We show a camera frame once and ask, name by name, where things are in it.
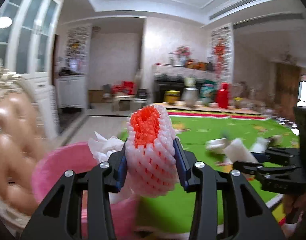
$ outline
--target window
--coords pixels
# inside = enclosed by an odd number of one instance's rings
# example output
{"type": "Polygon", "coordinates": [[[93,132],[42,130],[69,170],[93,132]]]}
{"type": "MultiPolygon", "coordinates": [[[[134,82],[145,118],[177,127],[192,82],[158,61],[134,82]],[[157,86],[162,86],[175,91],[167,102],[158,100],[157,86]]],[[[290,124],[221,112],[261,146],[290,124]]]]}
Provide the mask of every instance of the window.
{"type": "Polygon", "coordinates": [[[306,81],[300,82],[298,106],[306,106],[306,81]]]}

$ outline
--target red bottle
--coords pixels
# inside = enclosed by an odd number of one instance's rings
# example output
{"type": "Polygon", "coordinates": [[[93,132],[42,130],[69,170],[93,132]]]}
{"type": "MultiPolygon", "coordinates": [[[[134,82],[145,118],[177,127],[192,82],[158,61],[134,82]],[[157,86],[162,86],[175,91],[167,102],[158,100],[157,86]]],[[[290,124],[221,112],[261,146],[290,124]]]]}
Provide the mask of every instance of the red bottle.
{"type": "Polygon", "coordinates": [[[217,103],[220,108],[228,108],[229,104],[229,90],[228,90],[228,84],[222,83],[222,89],[218,91],[217,94],[217,103]]]}

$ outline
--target wall decoration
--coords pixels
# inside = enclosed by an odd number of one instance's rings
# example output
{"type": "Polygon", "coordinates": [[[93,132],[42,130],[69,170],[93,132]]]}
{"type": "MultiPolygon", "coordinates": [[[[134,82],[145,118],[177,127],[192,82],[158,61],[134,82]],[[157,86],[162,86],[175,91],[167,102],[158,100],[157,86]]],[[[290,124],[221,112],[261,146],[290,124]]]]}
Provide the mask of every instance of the wall decoration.
{"type": "Polygon", "coordinates": [[[184,66],[192,53],[190,52],[190,48],[188,46],[178,46],[174,54],[177,55],[181,65],[184,66]]]}
{"type": "Polygon", "coordinates": [[[67,33],[65,67],[78,73],[85,73],[88,65],[87,43],[91,36],[90,25],[72,28],[67,33]]]}
{"type": "Polygon", "coordinates": [[[234,42],[232,24],[211,31],[211,55],[218,82],[232,83],[234,42]]]}

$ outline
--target foam fruit net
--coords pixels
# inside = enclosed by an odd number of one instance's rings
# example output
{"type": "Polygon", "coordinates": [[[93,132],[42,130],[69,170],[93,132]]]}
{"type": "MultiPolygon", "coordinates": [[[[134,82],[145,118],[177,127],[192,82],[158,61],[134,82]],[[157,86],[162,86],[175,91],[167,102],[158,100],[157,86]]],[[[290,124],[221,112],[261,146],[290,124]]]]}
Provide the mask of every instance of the foam fruit net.
{"type": "Polygon", "coordinates": [[[166,195],[178,181],[175,131],[166,109],[153,105],[138,110],[128,120],[127,129],[125,156],[132,190],[142,196],[166,195]]]}

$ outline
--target glass jar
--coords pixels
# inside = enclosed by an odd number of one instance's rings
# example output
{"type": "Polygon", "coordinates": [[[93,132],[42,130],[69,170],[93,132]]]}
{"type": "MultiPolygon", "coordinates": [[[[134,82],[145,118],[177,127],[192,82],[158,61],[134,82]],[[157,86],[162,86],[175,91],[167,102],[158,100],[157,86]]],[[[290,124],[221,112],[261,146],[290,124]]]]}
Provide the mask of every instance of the glass jar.
{"type": "Polygon", "coordinates": [[[180,91],[168,90],[165,91],[164,101],[170,105],[174,105],[176,101],[180,100],[180,91]]]}

